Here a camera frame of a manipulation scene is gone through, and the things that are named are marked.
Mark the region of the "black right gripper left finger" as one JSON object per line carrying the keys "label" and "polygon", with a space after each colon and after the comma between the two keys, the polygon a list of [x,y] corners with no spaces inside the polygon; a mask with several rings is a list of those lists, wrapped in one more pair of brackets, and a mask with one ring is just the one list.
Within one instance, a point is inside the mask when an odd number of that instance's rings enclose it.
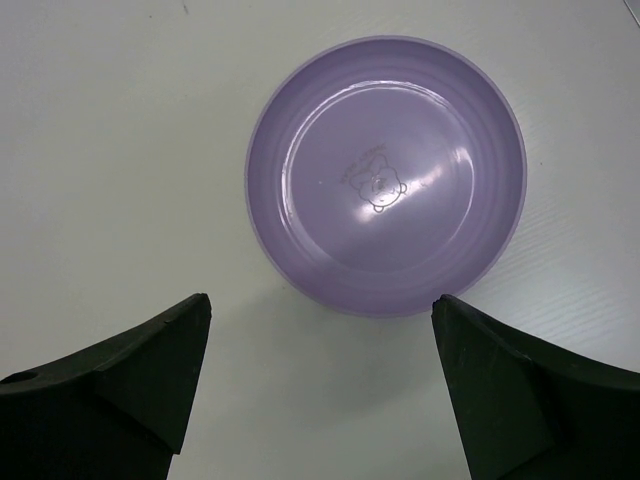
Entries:
{"label": "black right gripper left finger", "polygon": [[210,300],[197,293],[2,379],[2,478],[167,478],[184,444],[210,322]]}

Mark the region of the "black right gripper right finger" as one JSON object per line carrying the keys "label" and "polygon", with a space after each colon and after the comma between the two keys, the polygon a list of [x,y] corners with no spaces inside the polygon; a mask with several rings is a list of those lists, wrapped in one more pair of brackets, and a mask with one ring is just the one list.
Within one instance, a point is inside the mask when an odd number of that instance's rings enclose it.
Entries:
{"label": "black right gripper right finger", "polygon": [[432,324],[472,478],[638,478],[638,373],[451,295],[434,303]]}

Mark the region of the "purple plate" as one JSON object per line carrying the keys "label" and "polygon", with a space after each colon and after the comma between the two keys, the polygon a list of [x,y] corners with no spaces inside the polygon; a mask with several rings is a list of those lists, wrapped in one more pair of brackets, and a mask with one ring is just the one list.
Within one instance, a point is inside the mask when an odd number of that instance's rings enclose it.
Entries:
{"label": "purple plate", "polygon": [[370,36],[275,90],[245,191],[260,246],[294,288],[348,314],[411,316],[468,290],[505,251],[526,149],[505,96],[467,57]]}

